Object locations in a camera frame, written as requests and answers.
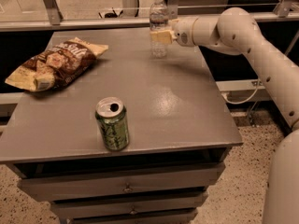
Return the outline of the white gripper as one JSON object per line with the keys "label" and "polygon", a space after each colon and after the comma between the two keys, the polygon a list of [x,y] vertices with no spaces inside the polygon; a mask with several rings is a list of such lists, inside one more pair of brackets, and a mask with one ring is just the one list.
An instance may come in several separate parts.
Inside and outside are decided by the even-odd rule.
{"label": "white gripper", "polygon": [[195,17],[169,20],[169,25],[174,26],[174,32],[171,30],[151,31],[151,40],[166,45],[170,45],[177,40],[183,47],[194,47],[195,43],[192,34],[196,21],[197,18]]}

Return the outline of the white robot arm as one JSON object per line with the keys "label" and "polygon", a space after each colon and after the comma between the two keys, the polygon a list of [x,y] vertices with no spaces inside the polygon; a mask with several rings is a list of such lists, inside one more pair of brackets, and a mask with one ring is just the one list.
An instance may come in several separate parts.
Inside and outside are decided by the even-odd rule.
{"label": "white robot arm", "polygon": [[150,38],[244,55],[292,129],[272,158],[263,224],[299,224],[299,66],[266,40],[256,20],[239,7],[220,15],[172,20],[166,27],[152,30]]}

